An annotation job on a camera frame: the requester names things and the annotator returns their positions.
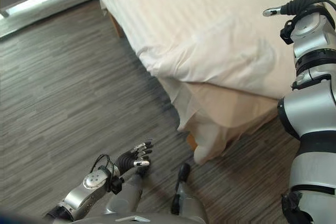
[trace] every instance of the white bed sheet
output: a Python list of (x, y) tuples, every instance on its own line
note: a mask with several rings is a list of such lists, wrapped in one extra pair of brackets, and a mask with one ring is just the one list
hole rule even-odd
[(209, 82), (271, 98), (290, 91), (289, 17), (262, 16), (288, 0), (102, 0), (146, 69), (159, 78)]

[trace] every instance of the robot finger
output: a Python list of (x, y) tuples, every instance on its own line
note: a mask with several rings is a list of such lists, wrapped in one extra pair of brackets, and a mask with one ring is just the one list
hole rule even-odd
[(136, 145), (134, 147), (134, 150), (138, 150), (138, 149), (143, 148), (143, 147), (145, 147), (145, 148), (151, 148), (149, 146), (153, 147), (152, 141), (146, 141), (144, 143), (138, 144), (138, 145)]
[(134, 167), (146, 167), (150, 166), (150, 164), (149, 160), (135, 160), (133, 163)]
[(139, 151), (144, 151), (144, 150), (148, 150), (148, 149), (151, 149), (151, 148), (153, 148), (152, 144), (151, 145), (146, 145), (146, 146), (140, 148)]
[(146, 150), (146, 151), (143, 151), (143, 152), (140, 152), (141, 156), (144, 156), (146, 154), (151, 154), (153, 152), (153, 150)]

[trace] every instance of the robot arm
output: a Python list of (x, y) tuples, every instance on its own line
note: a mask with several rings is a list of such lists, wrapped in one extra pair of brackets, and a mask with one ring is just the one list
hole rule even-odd
[(293, 0), (264, 11), (296, 15), (280, 32), (294, 43), (297, 71), (293, 92), (278, 104), (286, 131), (300, 140), (281, 202), (289, 223), (336, 223), (336, 32), (323, 2), (336, 10), (329, 0)]
[[(101, 199), (105, 193), (112, 191), (118, 194), (124, 180), (120, 177), (131, 168), (150, 166), (147, 156), (152, 152), (151, 141), (135, 146), (123, 153), (115, 162), (110, 161), (107, 154), (101, 154), (94, 163), (90, 173), (82, 183), (74, 188), (55, 208), (49, 211), (45, 218), (49, 220), (62, 219), (73, 222), (84, 218), (91, 207)], [(96, 164), (106, 158), (105, 166), (95, 169)]]

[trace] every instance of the white fabric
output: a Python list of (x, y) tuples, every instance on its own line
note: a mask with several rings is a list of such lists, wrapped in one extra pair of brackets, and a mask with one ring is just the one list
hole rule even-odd
[(194, 160), (204, 164), (223, 155), (243, 134), (252, 134), (277, 114), (272, 98), (208, 83), (161, 79), (180, 117), (179, 131), (189, 131), (197, 148)]
[(209, 82), (272, 98), (295, 79), (289, 17), (262, 11), (289, 0), (102, 0), (147, 70), (160, 78)]

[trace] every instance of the floor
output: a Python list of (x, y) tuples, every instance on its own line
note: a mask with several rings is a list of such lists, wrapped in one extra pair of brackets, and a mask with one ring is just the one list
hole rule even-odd
[[(286, 223), (298, 142), (275, 119), (225, 157), (195, 165), (159, 82), (91, 1), (0, 41), (2, 207), (40, 216), (81, 183), (93, 161), (151, 137), (153, 166), (139, 211), (167, 212), (181, 163), (211, 223)], [(90, 216), (102, 212), (105, 196)]]

